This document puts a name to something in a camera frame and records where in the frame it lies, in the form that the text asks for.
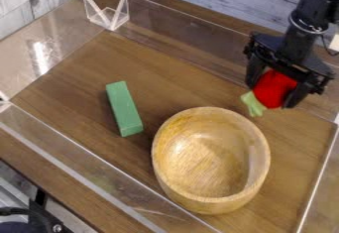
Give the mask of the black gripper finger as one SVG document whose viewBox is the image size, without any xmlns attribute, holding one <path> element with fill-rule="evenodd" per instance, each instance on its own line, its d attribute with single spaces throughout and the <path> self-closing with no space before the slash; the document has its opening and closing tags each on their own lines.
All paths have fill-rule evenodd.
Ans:
<svg viewBox="0 0 339 233">
<path fill-rule="evenodd" d="M 296 87 L 286 93 L 282 108 L 293 108 L 310 93 L 312 84 L 308 81 L 298 82 Z"/>
<path fill-rule="evenodd" d="M 262 74 L 265 68 L 265 62 L 256 56 L 252 55 L 246 67 L 245 84 L 249 88 L 254 87 L 254 84 Z"/>
</svg>

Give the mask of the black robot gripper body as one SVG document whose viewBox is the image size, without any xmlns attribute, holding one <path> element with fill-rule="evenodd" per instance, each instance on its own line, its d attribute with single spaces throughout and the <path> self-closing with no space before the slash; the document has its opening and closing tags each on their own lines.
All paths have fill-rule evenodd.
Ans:
<svg viewBox="0 0 339 233">
<path fill-rule="evenodd" d="M 297 83 L 308 81 L 310 93 L 321 94 L 334 78 L 334 72 L 313 52 L 313 45 L 326 30 L 325 24 L 290 23 L 281 36 L 252 33 L 244 47 L 246 59 L 256 55 L 265 62 L 265 67 Z"/>
</svg>

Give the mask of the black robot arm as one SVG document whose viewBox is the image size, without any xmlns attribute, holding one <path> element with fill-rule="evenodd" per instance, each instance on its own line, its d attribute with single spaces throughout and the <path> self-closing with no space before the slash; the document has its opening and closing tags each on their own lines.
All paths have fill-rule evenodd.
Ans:
<svg viewBox="0 0 339 233">
<path fill-rule="evenodd" d="M 313 52 L 314 43 L 339 23 L 339 0 L 298 0 L 280 37 L 253 33 L 244 47 L 248 59 L 241 96 L 248 109 L 292 108 L 309 94 L 324 92 L 333 69 Z"/>
</svg>

